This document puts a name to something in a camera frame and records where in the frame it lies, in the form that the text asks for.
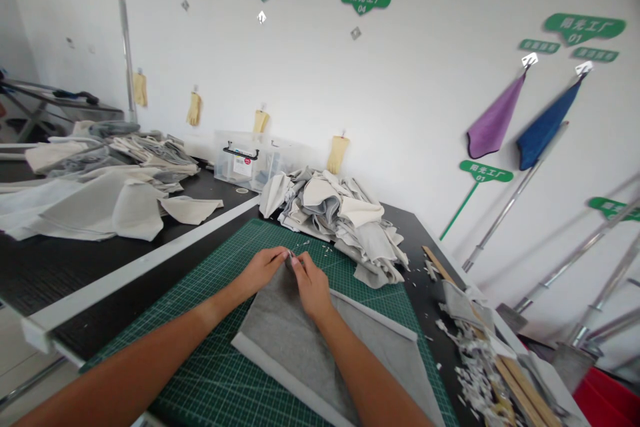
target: towel hanger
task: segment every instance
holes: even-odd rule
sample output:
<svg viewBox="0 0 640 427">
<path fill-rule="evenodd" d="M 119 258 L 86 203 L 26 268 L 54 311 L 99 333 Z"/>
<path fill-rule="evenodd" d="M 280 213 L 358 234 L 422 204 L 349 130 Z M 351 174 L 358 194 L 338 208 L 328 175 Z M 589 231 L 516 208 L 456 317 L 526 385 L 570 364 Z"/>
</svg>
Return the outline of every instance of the towel hanger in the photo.
<svg viewBox="0 0 640 427">
<path fill-rule="evenodd" d="M 530 53 L 526 57 L 522 57 L 522 66 L 525 68 L 525 73 L 534 63 L 538 63 L 538 55 L 536 52 Z"/>
<path fill-rule="evenodd" d="M 584 79 L 591 70 L 593 70 L 593 62 L 591 60 L 576 66 L 575 74 L 580 77 L 578 81 Z"/>
</svg>

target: white label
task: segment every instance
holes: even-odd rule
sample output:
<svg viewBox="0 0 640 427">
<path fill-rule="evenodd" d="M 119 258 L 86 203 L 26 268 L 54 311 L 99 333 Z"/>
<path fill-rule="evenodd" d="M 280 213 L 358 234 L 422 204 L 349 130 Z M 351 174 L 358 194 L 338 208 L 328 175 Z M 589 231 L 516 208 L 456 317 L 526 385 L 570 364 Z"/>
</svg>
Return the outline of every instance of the white label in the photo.
<svg viewBox="0 0 640 427">
<path fill-rule="evenodd" d="M 235 149 L 236 152 L 244 153 L 245 155 L 252 155 L 251 152 Z M 234 157 L 233 158 L 233 171 L 235 173 L 239 173 L 240 175 L 245 175 L 247 177 L 251 177 L 251 162 L 253 160 L 245 159 L 244 157 Z"/>
</svg>

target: person's hand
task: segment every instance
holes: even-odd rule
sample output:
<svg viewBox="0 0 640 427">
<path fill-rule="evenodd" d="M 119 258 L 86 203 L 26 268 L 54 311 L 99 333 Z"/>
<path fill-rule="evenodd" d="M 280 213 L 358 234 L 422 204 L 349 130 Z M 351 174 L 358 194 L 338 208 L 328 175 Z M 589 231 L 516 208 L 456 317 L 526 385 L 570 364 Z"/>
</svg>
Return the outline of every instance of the person's hand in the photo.
<svg viewBox="0 0 640 427">
<path fill-rule="evenodd" d="M 317 324 L 335 311 L 329 293 L 329 279 L 313 263 L 309 252 L 297 258 L 291 258 L 291 265 L 298 281 L 302 306 L 307 315 Z"/>
<path fill-rule="evenodd" d="M 233 283 L 240 287 L 243 297 L 248 299 L 271 281 L 288 255 L 289 250 L 282 246 L 261 250 Z"/>
</svg>

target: white wall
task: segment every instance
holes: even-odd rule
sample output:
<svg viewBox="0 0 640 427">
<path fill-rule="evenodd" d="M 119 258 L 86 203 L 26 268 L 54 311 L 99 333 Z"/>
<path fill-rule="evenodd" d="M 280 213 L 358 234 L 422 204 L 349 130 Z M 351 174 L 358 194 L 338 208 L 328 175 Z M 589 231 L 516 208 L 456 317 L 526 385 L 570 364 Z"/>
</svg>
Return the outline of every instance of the white wall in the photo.
<svg viewBox="0 0 640 427">
<path fill-rule="evenodd" d="M 11 78 L 38 81 L 35 61 L 16 0 L 0 0 L 0 67 Z M 19 100 L 25 107 L 33 107 L 33 102 L 28 98 L 20 97 Z M 0 141 L 11 143 L 16 140 L 17 134 L 5 122 L 10 118 L 25 118 L 25 115 L 6 97 L 1 96 L 0 102 L 7 111 L 7 115 L 0 119 Z"/>
<path fill-rule="evenodd" d="M 627 201 L 640 165 L 640 0 L 392 0 L 359 17 L 340 0 L 128 0 L 133 64 L 148 81 L 145 128 L 208 144 L 214 129 L 250 130 L 266 102 L 271 131 L 329 153 L 331 136 L 351 138 L 343 172 L 366 181 L 381 200 L 414 211 L 442 232 L 472 186 L 458 164 L 465 132 L 520 73 L 523 38 L 544 33 L 556 12 L 627 20 L 618 38 L 585 45 L 620 51 L 585 80 L 569 131 L 474 267 L 493 303 L 516 302 L 601 222 L 585 207 L 596 195 Z M 117 0 L 18 0 L 45 83 L 88 89 L 126 109 Z M 264 9 L 266 24 L 256 15 Z M 357 41 L 349 35 L 359 26 Z M 76 49 L 66 46 L 73 38 Z M 89 45 L 96 53 L 91 54 Z M 503 149 L 483 162 L 517 171 L 514 140 L 575 78 L 562 48 L 541 56 L 522 90 Z M 185 123 L 199 85 L 201 125 Z M 516 188 L 483 184 L 445 239 L 463 261 Z M 561 338 L 599 290 L 638 231 L 625 223 L 589 252 L 527 317 L 526 333 Z M 625 286 L 606 317 L 640 305 Z M 640 329 L 607 345 L 604 365 L 632 354 Z"/>
</svg>

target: person's arm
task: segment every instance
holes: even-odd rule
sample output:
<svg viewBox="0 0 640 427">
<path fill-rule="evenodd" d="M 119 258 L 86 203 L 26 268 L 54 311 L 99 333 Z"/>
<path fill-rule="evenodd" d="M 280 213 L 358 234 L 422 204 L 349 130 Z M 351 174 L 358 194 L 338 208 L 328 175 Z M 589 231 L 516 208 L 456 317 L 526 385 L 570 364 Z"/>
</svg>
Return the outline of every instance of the person's arm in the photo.
<svg viewBox="0 0 640 427">
<path fill-rule="evenodd" d="M 205 337 L 269 283 L 287 255 L 284 247 L 261 250 L 213 297 L 106 359 L 15 425 L 132 425 Z"/>
<path fill-rule="evenodd" d="M 327 341 L 362 425 L 433 427 L 422 409 L 342 320 L 331 303 L 329 280 L 309 254 L 305 252 L 291 263 L 305 312 Z"/>
</svg>

